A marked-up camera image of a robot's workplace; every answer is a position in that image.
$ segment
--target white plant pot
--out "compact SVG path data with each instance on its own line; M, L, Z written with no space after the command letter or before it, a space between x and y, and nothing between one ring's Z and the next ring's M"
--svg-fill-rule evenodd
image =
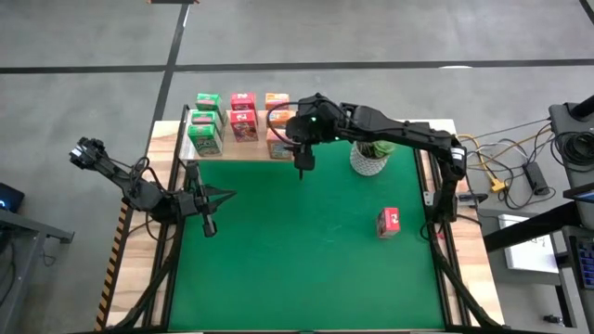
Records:
M388 158L390 158L389 155L381 159L366 158L359 152L356 143L353 143L353 147L351 148L351 166L353 166L353 169L357 173L364 176L372 176L381 172L386 163L388 163Z

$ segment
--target juice box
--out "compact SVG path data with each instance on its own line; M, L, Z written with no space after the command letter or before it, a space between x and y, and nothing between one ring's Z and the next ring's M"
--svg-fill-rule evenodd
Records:
M253 110L254 118L258 123L255 93L234 93L231 94L231 110Z
M196 96L196 109L200 111L216 111L221 122L226 124L226 112L221 108L221 96L218 94L198 93Z
M383 208L377 219L378 237L389 238L400 232L398 208Z
M277 130L277 132L279 135L282 135L286 138L285 130ZM270 153L270 159L291 159L291 152L285 149L287 144L283 143L282 140L278 139L277 135L275 135L270 129L268 129L268 132L266 132L266 144L268 145L268 153Z
M231 129L239 143L258 141L258 125L253 110L231 111Z
M284 93L266 93L265 96L265 107L266 110L271 110L278 104L289 102L289 94ZM286 108L281 108L279 110L288 110L289 106Z
M221 123L221 118L215 111L199 111L199 110L192 110L192 117L191 122L192 124L210 124L214 123L216 125L216 129L221 136L221 140L225 140L225 131L223 124Z
M223 153L223 141L214 124L190 125L187 128L187 136L201 157L217 156Z
M289 118L295 116L295 111L291 110L274 110L270 113L270 125L275 129L284 129L287 127Z

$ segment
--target yellow connector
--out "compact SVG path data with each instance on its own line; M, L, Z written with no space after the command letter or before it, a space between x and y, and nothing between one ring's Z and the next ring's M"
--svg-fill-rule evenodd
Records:
M498 193L499 191L504 190L506 187L507 186L505 185L505 183L499 181L499 179L491 180L491 191L493 191L494 193Z

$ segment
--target white label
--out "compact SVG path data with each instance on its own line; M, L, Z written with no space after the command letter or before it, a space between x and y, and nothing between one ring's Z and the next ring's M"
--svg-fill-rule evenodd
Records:
M464 149L463 148L451 148L450 151L452 151L452 154L464 155Z
M83 154L83 152L81 152L78 148L73 149L71 153L77 157L80 157L81 154Z

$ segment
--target yellow cable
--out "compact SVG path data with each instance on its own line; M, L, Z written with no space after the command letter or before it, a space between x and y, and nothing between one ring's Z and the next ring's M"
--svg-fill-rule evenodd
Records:
M550 131L550 128L549 128L549 129L547 129L547 130L543 130L543 131L539 132L539 133L538 133L538 134L536 134L536 135L531 135L531 136L529 136L529 137L527 137L527 138L525 138L525 139L522 139L521 141L519 141L519 142L517 142L517 143L515 143L515 144L512 144L512 145L510 145L509 147L507 147L506 149L502 150L501 152L499 152L498 154L494 155L493 157L489 158L488 160L486 160L486 161L481 161L481 163L474 163L474 164L468 165L467 167L478 167L478 166L484 166L486 163L493 161L493 160L494 160L494 159L496 159L497 157L500 157L501 155L503 155L503 153L505 153L505 152L509 151L510 149L512 149L512 148L515 148L515 147L518 147L519 145L521 145L521 144L523 144L523 143L525 143L525 142L527 142L527 141L529 141L529 140L532 140L532 139L536 138L537 136L539 136L539 135L542 135L542 134L544 134L544 133L547 133L547 132L549 132L549 131Z
M480 145L479 142L474 138L474 135L457 135L458 138L469 138L472 143L474 143L474 145L476 146L476 149L479 149ZM477 156L479 157L479 161L481 161L481 163L479 164L481 166L481 168L483 168L484 172L486 173L486 175L489 177L489 180L491 180L491 182L494 182L497 178L492 175L489 170L486 168L486 163L483 160L483 155L482 154L477 154Z

